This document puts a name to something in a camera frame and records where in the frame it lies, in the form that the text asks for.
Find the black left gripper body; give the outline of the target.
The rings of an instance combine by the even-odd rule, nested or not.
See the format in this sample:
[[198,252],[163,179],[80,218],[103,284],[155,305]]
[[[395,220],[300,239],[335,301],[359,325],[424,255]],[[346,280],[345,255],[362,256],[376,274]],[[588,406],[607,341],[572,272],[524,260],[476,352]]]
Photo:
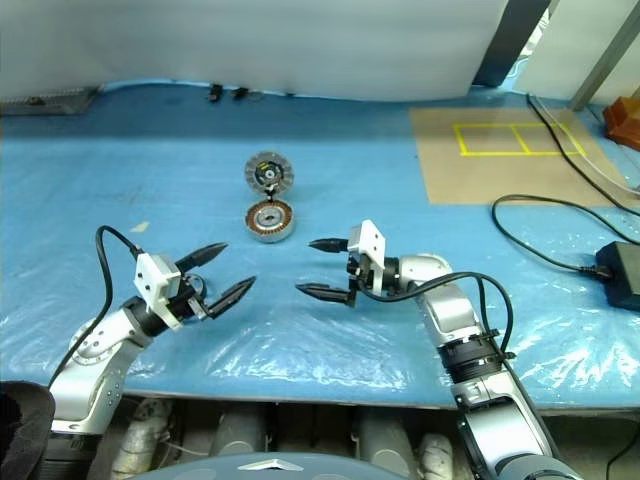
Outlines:
[[204,320],[207,283],[198,274],[186,274],[179,284],[178,293],[169,301],[169,310],[180,323]]

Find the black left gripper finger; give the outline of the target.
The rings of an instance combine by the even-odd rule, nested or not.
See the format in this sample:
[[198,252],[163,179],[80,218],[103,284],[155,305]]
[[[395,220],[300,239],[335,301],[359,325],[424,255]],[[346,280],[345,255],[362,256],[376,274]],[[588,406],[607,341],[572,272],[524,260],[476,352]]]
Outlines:
[[228,244],[226,242],[218,242],[206,245],[175,261],[175,265],[180,272],[186,273],[196,267],[201,267],[209,263],[227,247]]
[[221,297],[206,309],[209,318],[218,318],[236,305],[254,285],[257,277],[251,276],[239,281],[221,294]]

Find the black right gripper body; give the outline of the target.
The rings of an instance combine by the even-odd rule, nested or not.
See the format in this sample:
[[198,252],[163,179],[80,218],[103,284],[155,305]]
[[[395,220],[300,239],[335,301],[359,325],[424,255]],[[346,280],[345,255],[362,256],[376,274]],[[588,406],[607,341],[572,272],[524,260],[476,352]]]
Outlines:
[[370,293],[373,286],[372,260],[366,254],[351,252],[346,271],[349,274],[348,295],[346,305],[353,308],[359,292]]

